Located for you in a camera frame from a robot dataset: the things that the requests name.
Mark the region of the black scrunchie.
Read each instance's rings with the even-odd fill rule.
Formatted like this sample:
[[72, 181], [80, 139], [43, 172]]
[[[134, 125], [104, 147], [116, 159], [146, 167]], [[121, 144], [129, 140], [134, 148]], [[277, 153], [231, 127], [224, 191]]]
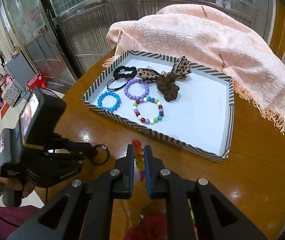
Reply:
[[137, 69], [135, 67], [119, 66], [114, 70], [113, 77], [119, 79], [133, 79], [136, 77]]

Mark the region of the pink quilted fringed scarf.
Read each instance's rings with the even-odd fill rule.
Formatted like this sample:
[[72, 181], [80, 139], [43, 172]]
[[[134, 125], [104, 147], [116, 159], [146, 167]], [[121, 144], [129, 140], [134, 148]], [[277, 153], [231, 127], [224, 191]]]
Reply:
[[168, 5], [139, 20], [112, 24], [106, 40], [115, 57], [128, 50], [185, 56], [230, 76], [235, 92], [285, 134], [285, 64], [258, 33], [224, 12]]

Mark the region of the metal sliding door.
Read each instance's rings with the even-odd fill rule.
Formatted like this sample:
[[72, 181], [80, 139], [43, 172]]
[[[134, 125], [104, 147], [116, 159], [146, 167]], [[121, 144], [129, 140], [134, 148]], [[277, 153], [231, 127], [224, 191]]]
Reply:
[[276, 0], [1, 0], [15, 38], [34, 72], [65, 93], [110, 51], [114, 22], [138, 20], [172, 5], [212, 6], [271, 40]]

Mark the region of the striped white jewelry tray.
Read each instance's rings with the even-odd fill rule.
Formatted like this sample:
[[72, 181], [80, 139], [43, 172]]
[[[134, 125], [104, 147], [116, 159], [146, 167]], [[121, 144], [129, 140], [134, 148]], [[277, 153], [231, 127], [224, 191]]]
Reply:
[[144, 124], [136, 117], [134, 100], [124, 92], [126, 79], [110, 85], [119, 88], [116, 92], [121, 98], [118, 109], [109, 111], [116, 102], [112, 96], [98, 103], [100, 95], [107, 92], [107, 83], [117, 67], [149, 68], [168, 73], [176, 60], [171, 56], [129, 50], [102, 72], [82, 96], [82, 101], [100, 114], [196, 155], [214, 161], [228, 158], [234, 125], [233, 83], [231, 77], [211, 68], [190, 63], [191, 73], [175, 82], [180, 90], [176, 100], [171, 102], [165, 101], [156, 84], [150, 84], [149, 96], [164, 107], [164, 116], [155, 123]]

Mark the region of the leopard bow brown scrunchie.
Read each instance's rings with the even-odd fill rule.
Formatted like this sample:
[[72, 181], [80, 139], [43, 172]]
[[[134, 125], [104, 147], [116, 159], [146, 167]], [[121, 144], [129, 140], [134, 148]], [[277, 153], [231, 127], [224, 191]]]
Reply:
[[161, 74], [153, 69], [139, 68], [136, 77], [141, 78], [147, 83], [155, 83], [157, 89], [161, 92], [166, 102], [176, 100], [179, 86], [175, 84], [176, 80], [183, 80], [191, 73], [189, 61], [185, 56], [177, 59], [172, 69]]

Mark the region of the red plastic bin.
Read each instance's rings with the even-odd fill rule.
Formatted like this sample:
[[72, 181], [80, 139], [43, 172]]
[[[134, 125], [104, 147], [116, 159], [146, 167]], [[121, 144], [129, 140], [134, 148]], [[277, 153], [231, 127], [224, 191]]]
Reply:
[[27, 81], [26, 87], [34, 90], [35, 87], [46, 88], [46, 80], [41, 72], [38, 72], [30, 81]]

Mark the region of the grey cabinet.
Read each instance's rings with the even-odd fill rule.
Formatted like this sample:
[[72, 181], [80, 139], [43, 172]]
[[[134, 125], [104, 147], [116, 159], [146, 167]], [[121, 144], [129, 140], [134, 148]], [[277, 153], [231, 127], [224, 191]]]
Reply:
[[22, 53], [11, 58], [11, 60], [6, 63], [5, 70], [12, 78], [13, 83], [21, 91], [26, 89], [27, 82], [36, 75]]

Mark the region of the red scrunchie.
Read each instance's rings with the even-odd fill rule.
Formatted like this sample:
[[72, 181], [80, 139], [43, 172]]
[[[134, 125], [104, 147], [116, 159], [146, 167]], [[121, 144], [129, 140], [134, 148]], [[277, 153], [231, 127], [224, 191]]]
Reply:
[[167, 239], [167, 217], [163, 213], [152, 213], [141, 221], [140, 225], [132, 229], [124, 240], [160, 240]]

